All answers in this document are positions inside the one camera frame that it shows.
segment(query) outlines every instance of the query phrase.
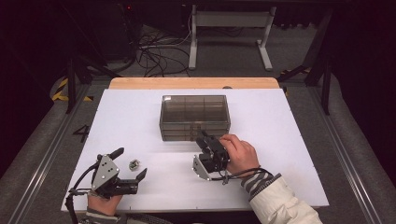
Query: table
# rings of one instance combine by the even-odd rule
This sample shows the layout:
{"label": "table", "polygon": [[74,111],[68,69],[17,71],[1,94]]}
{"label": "table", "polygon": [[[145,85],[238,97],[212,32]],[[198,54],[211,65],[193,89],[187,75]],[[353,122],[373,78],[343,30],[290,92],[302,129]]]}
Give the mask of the table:
{"label": "table", "polygon": [[[233,88],[219,89],[224,86]],[[138,193],[122,199],[119,209],[123,212],[251,210],[239,180],[222,186],[195,175],[192,158],[201,150],[194,142],[162,141],[159,119],[164,94],[226,94],[230,133],[255,146],[263,166],[282,173],[298,197],[312,206],[329,204],[284,92],[275,79],[264,77],[113,79],[99,104],[71,186],[95,162],[97,154],[124,147],[124,154],[115,160],[119,177],[134,178],[146,167],[148,172]],[[134,159],[141,161],[141,169],[131,173],[128,165]],[[90,182],[86,177],[79,187],[90,188]],[[86,197],[75,197],[76,211],[84,211],[86,204]]]}

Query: background wall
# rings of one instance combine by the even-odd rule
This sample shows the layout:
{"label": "background wall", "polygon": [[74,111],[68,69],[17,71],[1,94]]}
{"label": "background wall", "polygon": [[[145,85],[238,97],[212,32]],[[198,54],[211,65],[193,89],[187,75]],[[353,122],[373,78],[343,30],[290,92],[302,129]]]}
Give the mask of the background wall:
{"label": "background wall", "polygon": [[65,71],[49,9],[40,2],[0,2],[0,176],[53,105],[50,88]]}
{"label": "background wall", "polygon": [[396,186],[396,26],[390,1],[353,1],[334,14],[324,48],[343,97]]}

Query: white board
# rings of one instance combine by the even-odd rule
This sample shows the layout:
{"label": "white board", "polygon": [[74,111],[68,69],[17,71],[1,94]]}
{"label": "white board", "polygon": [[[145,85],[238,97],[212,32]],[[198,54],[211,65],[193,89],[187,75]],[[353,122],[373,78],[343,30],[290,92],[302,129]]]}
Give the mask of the white board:
{"label": "white board", "polygon": [[[223,186],[220,181],[209,182],[195,175],[193,155],[201,153],[195,142],[162,140],[162,97],[172,94],[225,94],[230,133],[253,145],[261,166],[274,175],[281,173],[298,198],[312,206],[329,205],[281,89],[105,90],[70,186],[95,163],[97,154],[124,147],[125,152],[114,160],[120,168],[119,177],[134,179],[144,168],[148,172],[136,195],[123,196],[120,211],[250,210],[240,180]],[[128,167],[132,160],[141,161],[137,171]],[[91,178],[92,174],[87,175],[78,187],[90,188]],[[74,199],[76,211],[86,210],[86,196]]]}

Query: black cable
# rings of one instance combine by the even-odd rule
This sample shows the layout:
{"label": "black cable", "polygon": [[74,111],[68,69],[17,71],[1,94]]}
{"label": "black cable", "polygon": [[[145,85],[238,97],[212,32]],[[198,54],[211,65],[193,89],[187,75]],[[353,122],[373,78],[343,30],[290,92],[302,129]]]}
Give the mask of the black cable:
{"label": "black cable", "polygon": [[[175,47],[150,47],[150,48],[147,48],[147,49],[141,49],[141,50],[142,50],[142,53],[141,53],[140,58],[139,58],[139,60],[138,60],[138,64],[139,64],[141,67],[143,67],[143,68],[147,68],[147,69],[148,69],[148,68],[151,68],[149,71],[146,70],[145,77],[155,77],[155,76],[158,76],[158,75],[161,75],[161,76],[164,76],[164,75],[171,75],[171,74],[182,73],[182,72],[188,70],[188,66],[185,65],[185,64],[183,64],[181,61],[176,60],[176,59],[173,59],[173,58],[169,58],[169,57],[166,57],[166,56],[163,56],[163,55],[161,54],[161,51],[159,51],[160,53],[151,52],[150,49],[176,49],[176,50],[181,51],[181,52],[184,53],[187,57],[190,58],[189,53],[187,53],[185,50],[179,49],[179,48],[175,48]],[[147,56],[147,58],[146,58],[146,59],[147,59],[147,61],[146,61],[146,63],[147,63],[146,66],[144,66],[144,65],[141,64],[142,57],[144,57],[144,56]],[[155,63],[155,66],[149,67],[149,65],[148,65],[149,59],[150,59],[152,62]],[[183,66],[183,68],[180,69],[180,70],[178,70],[178,71],[165,72],[165,69],[167,68],[167,61],[166,61],[166,60],[171,60],[171,61],[180,63],[180,64]],[[162,67],[162,66],[161,66],[161,61],[164,61],[164,62],[166,63],[165,67]],[[151,72],[151,71],[152,71],[154,68],[156,68],[156,67],[160,67],[161,72],[160,72],[160,73],[155,73],[155,74],[149,75],[149,72]]]}
{"label": "black cable", "polygon": [[69,195],[66,198],[66,203],[64,204],[69,211],[69,215],[72,218],[73,224],[78,224],[78,219],[76,216],[76,212],[74,209],[74,204],[73,204],[73,196],[75,195],[83,195],[85,193],[78,192],[76,189],[81,182],[81,180],[87,175],[91,170],[95,169],[99,165],[99,161],[96,162],[94,165],[90,166],[78,179],[76,182],[75,186],[69,190]]}
{"label": "black cable", "polygon": [[[238,178],[240,178],[240,177],[238,177],[239,175],[243,175],[245,173],[249,173],[249,172],[253,172],[253,171],[254,171],[254,174],[251,174],[251,175],[260,174],[260,173],[268,173],[269,175],[272,175],[267,170],[259,167],[259,168],[247,169],[247,170],[244,170],[244,171],[232,174],[232,175],[228,175],[227,178],[228,179],[238,179]],[[221,177],[212,178],[212,180],[215,180],[215,181],[217,181],[217,180],[225,180],[226,176],[222,175],[220,172],[219,172],[219,174],[221,175]]]}

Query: hand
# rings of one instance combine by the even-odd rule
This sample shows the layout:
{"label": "hand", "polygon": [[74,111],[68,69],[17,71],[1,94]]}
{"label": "hand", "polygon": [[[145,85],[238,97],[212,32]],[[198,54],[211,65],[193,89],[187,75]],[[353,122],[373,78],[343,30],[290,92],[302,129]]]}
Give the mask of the hand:
{"label": "hand", "polygon": [[117,205],[120,203],[122,195],[116,195],[110,199],[100,196],[88,195],[88,207],[98,212],[114,217]]}
{"label": "hand", "polygon": [[[239,140],[234,134],[224,134],[219,141],[230,155],[230,162],[227,164],[227,170],[230,173],[236,174],[247,169],[260,167],[256,150],[250,143]],[[240,175],[239,177],[251,174],[253,172]]]}

